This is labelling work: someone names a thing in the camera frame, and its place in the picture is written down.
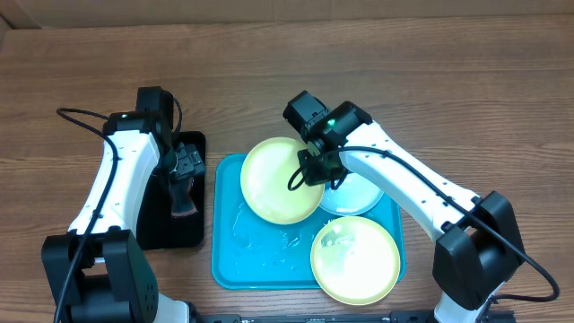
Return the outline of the orange and green sponge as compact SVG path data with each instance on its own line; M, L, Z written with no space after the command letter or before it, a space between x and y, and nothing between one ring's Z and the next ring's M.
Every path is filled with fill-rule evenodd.
M197 213L196 204L191 197L193 179L182 179L170 184L171 216L188 217Z

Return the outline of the yellow plate with scribble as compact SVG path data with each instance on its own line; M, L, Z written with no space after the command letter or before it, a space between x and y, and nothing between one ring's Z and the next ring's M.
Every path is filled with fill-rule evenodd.
M308 218L319 206L324 194L321 186L306 184L290 191L289 181L302 179L292 175L299 168L297 152L305 145L290 137L265 139L252 148L240 173L240 187L248 206L260 218L288 225Z

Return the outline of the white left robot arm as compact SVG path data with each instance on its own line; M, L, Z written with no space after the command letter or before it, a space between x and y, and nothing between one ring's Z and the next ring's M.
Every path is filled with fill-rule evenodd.
M41 260L57 322L197 322L196 307L162 294L145 254L204 242L206 139L181 128L179 101L142 87L135 109L107 115L90 194Z

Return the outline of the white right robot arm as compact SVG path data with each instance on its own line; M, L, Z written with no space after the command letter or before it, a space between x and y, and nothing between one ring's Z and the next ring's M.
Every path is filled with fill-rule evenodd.
M432 274L443 294L435 322L488 322L493 297L522 265L516 216L506 197L461 188L395 143L371 115L350 101L336 109L303 91L285 120L300 134L301 185L339 188L356 173L397 202L435 244Z

